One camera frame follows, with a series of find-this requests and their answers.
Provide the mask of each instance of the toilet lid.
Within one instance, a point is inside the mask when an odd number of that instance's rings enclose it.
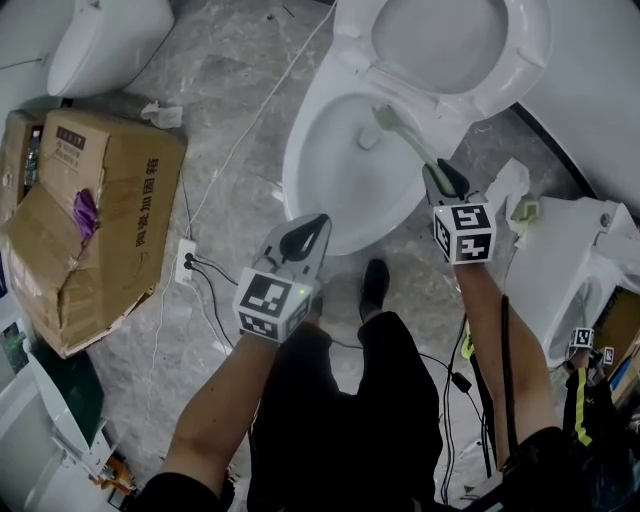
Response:
[[[547,0],[341,0],[334,32],[355,73],[466,121],[522,98],[552,47]]]

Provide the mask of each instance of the gray tile floor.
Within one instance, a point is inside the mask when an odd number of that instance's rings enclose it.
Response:
[[[171,284],[167,289],[163,326],[155,338],[161,291],[188,224],[185,197],[193,214],[212,173],[223,164],[231,146],[328,9],[311,0],[287,0],[293,16],[275,0],[176,0],[173,4],[175,28],[126,91],[79,102],[79,106],[133,117],[153,100],[162,106],[184,107],[183,128],[178,130],[189,141],[183,166],[184,192],[181,187],[176,192],[162,280],[155,295],[122,329],[89,349],[106,393],[105,414],[111,432],[141,484],[162,464],[182,408],[224,357],[214,347],[196,296],[187,287]],[[328,23],[313,40],[214,183],[193,224],[198,253],[215,260],[231,275],[237,276],[250,263],[268,232],[284,220],[282,204],[272,193],[278,188],[297,109],[331,43],[331,27]],[[482,189],[511,157],[530,169],[534,194],[580,195],[562,164],[511,111],[474,125],[453,164]],[[382,256],[392,274],[386,307],[405,320],[422,351],[440,359],[450,357],[462,317],[461,301],[452,271],[428,234],[428,224],[428,205],[423,202],[374,246],[326,260],[321,276],[325,295],[322,326],[335,339],[355,342],[361,273],[368,259]],[[504,275],[512,243],[511,233],[501,222],[500,243],[490,265],[498,279]],[[215,273],[211,277],[222,324],[236,338],[231,311],[234,289]],[[196,286],[213,320],[209,290],[199,279]],[[355,391],[362,374],[362,353],[334,345],[331,358],[341,389]],[[441,390],[445,371],[437,364],[426,364]],[[456,359],[455,368],[473,381],[471,368],[463,360]],[[472,396],[479,404],[475,386]],[[457,496],[464,485],[483,479],[484,468],[476,446],[479,422],[468,398],[456,389],[451,392],[451,414],[456,465],[450,495]],[[435,474],[438,487],[445,465],[446,450]],[[242,495],[248,478],[246,446],[236,457],[235,471]],[[237,506],[242,508],[242,500]]]

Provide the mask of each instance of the white toilet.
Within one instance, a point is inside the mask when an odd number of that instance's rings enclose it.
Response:
[[[551,47],[546,0],[340,0],[287,143],[287,218],[329,214],[329,255],[379,240],[424,197],[424,162],[395,133],[376,134],[372,107],[391,105],[449,159],[471,123],[529,91]]]
[[[505,292],[556,368],[573,329],[592,327],[617,286],[640,293],[639,276],[640,233],[623,204],[542,197]]]
[[[51,63],[51,96],[84,98],[128,85],[173,27],[168,0],[76,0]]]

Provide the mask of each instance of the person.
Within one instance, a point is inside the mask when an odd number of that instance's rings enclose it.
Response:
[[[483,265],[454,271],[493,403],[503,467],[509,444],[502,294]],[[245,333],[185,407],[160,474],[132,509],[225,510],[231,501],[227,467],[251,430],[249,511],[446,510],[434,500],[442,450],[438,392],[402,320],[383,312],[389,283],[385,263],[371,261],[358,331],[364,372],[355,395],[340,392],[331,375],[332,340],[318,327],[320,301],[280,347]],[[556,423],[540,345],[513,309],[508,329],[517,440],[536,450],[539,471],[523,497],[527,507],[507,500],[507,508],[589,510]]]
[[[589,369],[590,353],[577,349],[564,365],[569,378],[562,430],[587,481],[592,510],[638,510],[640,436],[614,406],[602,367]]]

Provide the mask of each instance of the power strip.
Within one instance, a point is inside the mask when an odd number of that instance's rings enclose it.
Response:
[[[191,275],[193,270],[189,270],[184,267],[187,261],[187,254],[191,253],[195,256],[197,244],[193,240],[187,240],[181,238],[178,243],[178,256],[176,256],[176,271],[173,274],[173,278],[176,283],[187,284],[191,281]]]

